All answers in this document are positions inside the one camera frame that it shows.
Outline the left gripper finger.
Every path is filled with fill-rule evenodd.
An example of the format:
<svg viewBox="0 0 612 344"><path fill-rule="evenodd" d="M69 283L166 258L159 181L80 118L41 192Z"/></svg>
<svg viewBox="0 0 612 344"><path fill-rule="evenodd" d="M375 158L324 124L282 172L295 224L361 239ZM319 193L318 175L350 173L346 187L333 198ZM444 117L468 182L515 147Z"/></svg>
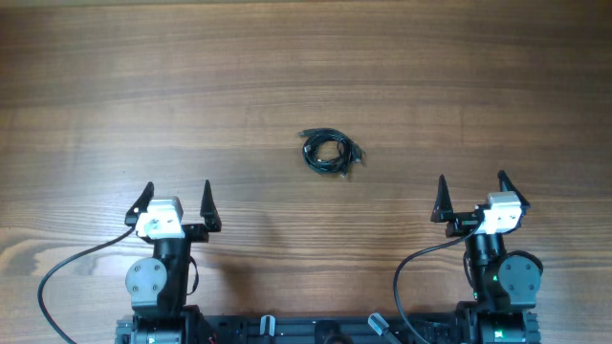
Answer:
<svg viewBox="0 0 612 344"><path fill-rule="evenodd" d="M204 225L207 232L220 232L222 230L222 221L213 200L209 180L205 180L200 217L204 219Z"/></svg>
<svg viewBox="0 0 612 344"><path fill-rule="evenodd" d="M146 212L149 203L154 197L154 183L148 182L141 196L133 203L125 214L124 223L127 226L135 226L139 217Z"/></svg>

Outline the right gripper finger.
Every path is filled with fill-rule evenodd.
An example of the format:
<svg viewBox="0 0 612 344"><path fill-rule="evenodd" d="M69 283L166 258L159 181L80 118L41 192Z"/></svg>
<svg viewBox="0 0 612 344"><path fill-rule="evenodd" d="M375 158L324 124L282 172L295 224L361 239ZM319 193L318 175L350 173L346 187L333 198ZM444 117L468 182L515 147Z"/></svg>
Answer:
<svg viewBox="0 0 612 344"><path fill-rule="evenodd" d="M444 175L439 177L436 201L430 221L433 223L450 222L454 219L454 210L450 199L448 184Z"/></svg>
<svg viewBox="0 0 612 344"><path fill-rule="evenodd" d="M502 192L514 192L520 201L520 207L522 210L529 210L531 208L530 203L525 199L525 197L520 193L520 191L513 185L510 178L506 174L504 170L499 170L497 173L497 178L499 180L499 187Z"/></svg>

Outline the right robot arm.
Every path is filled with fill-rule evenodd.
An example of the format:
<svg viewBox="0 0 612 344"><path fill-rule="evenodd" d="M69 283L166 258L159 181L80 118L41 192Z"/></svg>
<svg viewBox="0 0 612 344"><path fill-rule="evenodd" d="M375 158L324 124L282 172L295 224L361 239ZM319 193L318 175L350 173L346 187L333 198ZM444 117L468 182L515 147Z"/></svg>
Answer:
<svg viewBox="0 0 612 344"><path fill-rule="evenodd" d="M447 225L446 236L466 245L464 268L474 293L455 311L461 343L527 343L541 341L536 294L543 264L524 250L508 252L504 237L521 227L530 203L504 171L497 174L499 190L469 212L453 209L448 185L439 178L431 221Z"/></svg>

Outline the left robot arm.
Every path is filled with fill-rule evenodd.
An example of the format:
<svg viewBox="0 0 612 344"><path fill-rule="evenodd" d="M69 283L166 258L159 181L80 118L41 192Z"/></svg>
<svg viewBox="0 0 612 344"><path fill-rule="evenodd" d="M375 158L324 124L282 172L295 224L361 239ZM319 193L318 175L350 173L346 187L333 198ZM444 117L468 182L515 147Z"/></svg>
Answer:
<svg viewBox="0 0 612 344"><path fill-rule="evenodd" d="M189 268L196 267L191 245L206 243L219 232L222 222L213 201L210 182L205 182L199 224L184 224L177 197L156 198L148 183L126 212L125 224L153 246L153 253L134 263L126 273L125 286L134 311L117 324L115 341L129 344L216 343L216 331L200 308L186 303L199 279L187 285Z"/></svg>

